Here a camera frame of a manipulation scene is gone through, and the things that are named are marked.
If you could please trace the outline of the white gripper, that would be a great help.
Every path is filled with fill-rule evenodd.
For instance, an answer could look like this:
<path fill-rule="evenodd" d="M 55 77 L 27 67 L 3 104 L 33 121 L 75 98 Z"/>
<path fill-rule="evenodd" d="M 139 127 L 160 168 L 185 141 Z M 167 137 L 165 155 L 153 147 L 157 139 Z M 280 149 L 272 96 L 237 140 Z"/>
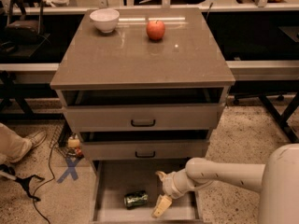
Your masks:
<path fill-rule="evenodd" d="M 156 171 L 155 174 L 163 183 L 163 191 L 166 195 L 160 195 L 151 216 L 160 217 L 172 204 L 172 199 L 178 199 L 189 191 L 188 177 L 184 169 L 166 174 Z"/>

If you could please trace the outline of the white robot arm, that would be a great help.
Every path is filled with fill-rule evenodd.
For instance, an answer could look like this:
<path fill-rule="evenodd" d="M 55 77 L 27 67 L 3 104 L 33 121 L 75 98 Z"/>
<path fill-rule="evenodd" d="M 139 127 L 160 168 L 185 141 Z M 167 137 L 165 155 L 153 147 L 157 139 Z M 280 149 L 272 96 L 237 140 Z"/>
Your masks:
<path fill-rule="evenodd" d="M 197 191 L 214 181 L 249 189 L 260 194 L 258 224 L 299 224 L 299 145 L 276 149 L 265 164 L 220 163 L 192 158 L 185 168 L 156 173 L 163 183 L 152 215 L 160 217 L 189 191 Z"/>

